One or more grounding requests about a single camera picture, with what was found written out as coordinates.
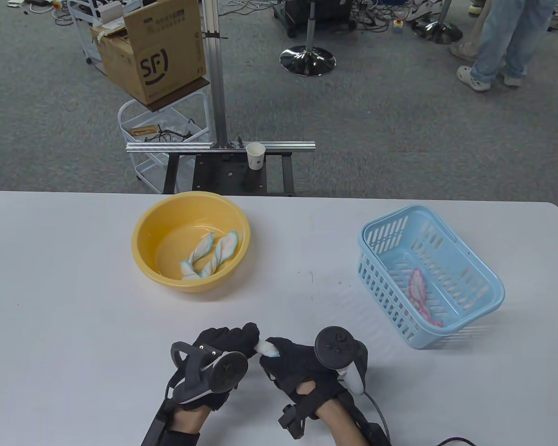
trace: hand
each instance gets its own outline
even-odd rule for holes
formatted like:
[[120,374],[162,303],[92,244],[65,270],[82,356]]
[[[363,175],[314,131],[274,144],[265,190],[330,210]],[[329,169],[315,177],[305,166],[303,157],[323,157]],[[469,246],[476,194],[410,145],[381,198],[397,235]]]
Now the hand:
[[268,338],[279,357],[260,357],[260,365],[275,385],[298,404],[303,395],[319,387],[346,391],[337,381],[336,370],[327,369],[317,359],[314,347],[294,344],[285,338]]
[[[223,327],[204,330],[192,345],[200,346],[207,344],[221,351],[239,351],[250,359],[256,353],[254,346],[258,344],[258,336],[258,327],[255,323],[249,322],[243,328],[233,328],[230,330],[228,327]],[[186,369],[186,361],[179,358],[179,355],[173,360],[178,365],[178,370]],[[190,403],[181,404],[180,408],[190,411],[206,406],[211,410],[219,410],[227,401],[229,394],[229,392],[208,394]]]

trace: chrome chair base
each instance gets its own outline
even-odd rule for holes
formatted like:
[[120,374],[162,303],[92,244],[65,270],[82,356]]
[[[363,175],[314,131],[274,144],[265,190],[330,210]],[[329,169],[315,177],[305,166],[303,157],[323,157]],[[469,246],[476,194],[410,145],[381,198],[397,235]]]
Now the chrome chair base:
[[335,57],[329,51],[315,46],[307,51],[305,45],[286,49],[279,61],[288,72],[300,76],[322,76],[337,66]]
[[419,38],[429,40],[440,45],[450,45],[463,38],[463,32],[452,23],[439,23],[438,20],[413,21],[411,29]]

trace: white towel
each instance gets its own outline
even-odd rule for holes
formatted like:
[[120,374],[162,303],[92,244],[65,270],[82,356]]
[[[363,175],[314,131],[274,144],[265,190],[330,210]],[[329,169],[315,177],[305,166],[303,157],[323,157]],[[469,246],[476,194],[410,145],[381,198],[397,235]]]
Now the white towel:
[[234,255],[238,246],[238,233],[236,231],[230,231],[230,233],[225,237],[219,239],[219,242],[217,242],[217,246],[215,247],[215,255],[213,255],[213,259],[205,265],[200,274],[197,274],[196,271],[194,271],[193,263],[201,257],[207,255],[213,246],[214,238],[215,234],[213,234],[213,232],[208,234],[198,244],[190,257],[179,264],[182,274],[184,275],[182,280],[197,280],[211,276],[212,274],[215,274],[219,265]]
[[206,256],[211,248],[213,247],[213,240],[215,240],[215,234],[209,232],[205,238],[203,238],[196,249],[192,251],[190,257],[179,264],[179,267],[184,275],[182,280],[196,280],[200,279],[200,276],[194,272],[193,263],[203,256]]
[[225,262],[227,259],[234,255],[236,252],[236,247],[238,246],[238,233],[236,231],[230,231],[225,237],[221,238],[217,242],[217,247],[215,248],[215,255],[209,263],[205,265],[203,270],[200,272],[202,278],[211,276],[217,270],[217,267]]

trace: jeans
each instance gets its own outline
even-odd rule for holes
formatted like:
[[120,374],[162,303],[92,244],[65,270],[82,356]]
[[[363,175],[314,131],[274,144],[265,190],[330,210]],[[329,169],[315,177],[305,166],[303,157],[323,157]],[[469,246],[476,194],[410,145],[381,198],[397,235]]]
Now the jeans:
[[491,83],[506,51],[505,74],[519,78],[545,36],[558,0],[492,0],[471,76]]

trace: floor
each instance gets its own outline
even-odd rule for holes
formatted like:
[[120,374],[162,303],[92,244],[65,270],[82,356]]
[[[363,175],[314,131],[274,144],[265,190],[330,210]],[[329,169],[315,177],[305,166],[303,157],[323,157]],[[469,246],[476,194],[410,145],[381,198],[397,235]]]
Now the floor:
[[[467,6],[453,0],[449,20],[469,32]],[[294,41],[270,11],[222,17],[221,30],[230,138],[314,140],[294,160],[300,195],[558,205],[558,34],[523,88],[477,94],[446,47],[408,28],[319,33],[339,66],[317,79],[278,65]],[[72,27],[0,0],[0,189],[146,192],[117,126],[128,99],[85,64]],[[202,121],[197,110],[185,114]]]

